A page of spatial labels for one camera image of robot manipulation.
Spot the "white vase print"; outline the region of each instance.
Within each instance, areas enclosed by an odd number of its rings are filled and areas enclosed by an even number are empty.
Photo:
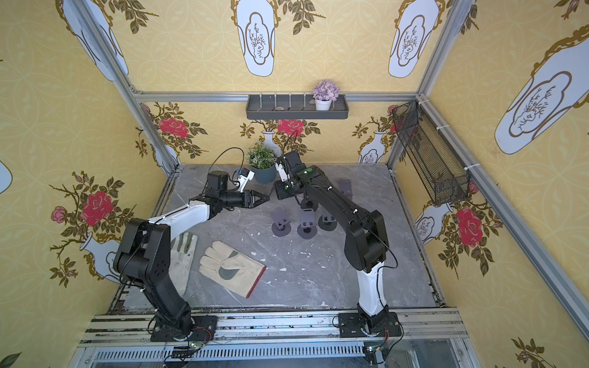
[[[264,144],[266,145],[266,147],[271,149],[272,152],[274,152],[274,154],[276,155],[276,157],[280,157],[282,155],[282,150],[272,140],[274,138],[274,132],[263,131],[262,134],[264,134]]]
[[[427,244],[433,238],[440,235],[444,216],[450,212],[452,212],[452,208],[448,203],[440,207],[429,205],[421,212],[421,215],[415,220],[415,228],[417,229],[417,235],[424,244]]]
[[[178,157],[178,154],[176,153],[176,151],[174,151],[174,149],[167,144],[165,145],[165,147],[166,147],[166,150],[168,151],[168,153],[174,159],[174,162],[176,163],[176,165],[180,165],[180,157]],[[164,158],[161,156],[161,154],[157,150],[155,151],[155,160],[157,161],[157,164],[160,166],[162,171],[164,171],[164,174],[166,176],[170,176],[170,174],[172,174],[174,172],[175,168],[167,168],[166,167],[166,165],[164,164]]]
[[[589,92],[589,25],[583,28],[584,39],[579,37],[576,45],[545,59],[503,115],[495,140],[504,153],[516,153],[531,143]],[[563,41],[566,46],[574,42]]]
[[[386,132],[374,132],[374,139],[365,145],[360,152],[359,164],[377,164],[385,154],[385,145],[382,144],[382,138]]]
[[[117,39],[115,38],[112,29],[109,26],[108,21],[106,20],[102,12],[102,9],[100,9],[98,5],[93,3],[92,0],[84,1],[86,2],[86,4],[88,4],[92,16],[94,17],[94,20],[98,24],[99,28],[102,30],[104,35],[109,40],[108,46],[110,47],[118,64],[123,69],[125,74],[128,74],[127,64],[125,63],[125,59],[123,58],[123,53],[121,52],[121,49],[118,46]],[[63,0],[63,3],[61,5],[61,15],[65,18],[68,25],[70,26],[71,32],[75,34],[75,36],[78,38],[80,44],[82,44],[82,47],[84,47],[84,50],[86,50],[86,53],[88,54],[90,59],[92,59],[92,62],[96,64],[96,66],[106,77],[106,79],[108,79],[109,81],[113,81],[115,79],[113,71],[110,70],[107,64],[105,64],[104,61],[100,60],[97,56],[97,46],[94,43],[92,43],[89,37],[87,37],[90,31],[88,29],[85,29],[85,27],[83,26],[84,23],[78,17],[78,13],[74,11],[74,0]]]
[[[2,161],[0,161],[0,193],[8,189],[10,184],[12,183],[12,174],[8,167],[4,166]]]
[[[235,14],[247,69],[267,77],[274,68],[274,8],[266,0],[239,0]]]
[[[395,40],[389,59],[389,74],[405,78],[415,68],[429,36],[438,24],[440,8],[435,0],[415,0],[400,15],[395,25]]]
[[[92,233],[80,246],[80,250],[87,250],[94,256],[94,270],[101,277],[118,283],[119,273],[114,270],[114,256],[117,253],[119,243],[116,240],[109,240],[100,244],[92,238]]]

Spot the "wire basket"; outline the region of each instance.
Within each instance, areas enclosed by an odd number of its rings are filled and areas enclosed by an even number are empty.
[[[470,173],[417,101],[393,110],[397,139],[401,141],[434,206],[466,199]]]

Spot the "floral wallpaper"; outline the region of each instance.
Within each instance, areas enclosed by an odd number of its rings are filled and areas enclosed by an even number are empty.
[[[589,296],[585,96],[577,108],[569,109],[518,152],[506,154],[495,142],[495,129],[530,81],[530,72],[546,65],[542,60],[554,60],[554,48],[561,40],[585,34],[580,30],[587,26],[589,6],[555,0],[477,4],[481,7],[476,17],[479,31],[467,29],[457,37],[429,99]],[[567,9],[576,12],[563,16]],[[585,43],[574,41],[571,46]],[[502,220],[495,218],[495,210],[481,192],[471,187],[471,198],[458,207],[428,206],[429,196],[413,165],[398,163],[395,170],[446,302],[459,309],[482,367],[586,366],[586,339],[507,229],[500,226]],[[460,244],[464,247],[458,254]],[[481,248],[476,256],[484,256],[486,265],[482,258],[472,257],[473,244]]]
[[[349,102],[349,105],[346,120],[249,120],[243,104],[236,102],[146,102],[144,108],[181,163],[211,164],[226,148],[235,146],[246,150],[258,140],[271,141],[279,151],[297,151],[308,163],[357,163],[363,144],[378,130],[386,137],[381,139],[379,148],[386,160],[395,137],[390,102]],[[360,139],[350,133],[358,125]],[[131,142],[135,155],[150,156],[157,162],[155,153],[149,153],[144,133],[140,129],[137,133],[138,139]],[[218,162],[240,163],[241,153],[234,151],[225,153]]]
[[[342,91],[416,91],[446,21],[445,0],[433,2],[416,64],[397,78],[389,60],[406,0],[141,0],[145,9],[127,0],[126,22],[112,1],[113,36],[139,91],[297,92],[328,77]]]
[[[0,366],[66,367],[116,291],[124,224],[151,214],[166,177],[55,2],[2,1],[0,24]]]

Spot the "green artificial plant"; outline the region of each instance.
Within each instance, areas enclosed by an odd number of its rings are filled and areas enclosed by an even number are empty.
[[[262,142],[257,142],[254,147],[247,151],[247,162],[256,169],[264,170],[274,166],[276,156],[268,146]]]

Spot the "work glove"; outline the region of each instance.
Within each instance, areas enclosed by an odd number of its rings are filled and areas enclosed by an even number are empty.
[[[222,241],[204,251],[198,271],[234,293],[248,298],[266,266],[239,253]]]

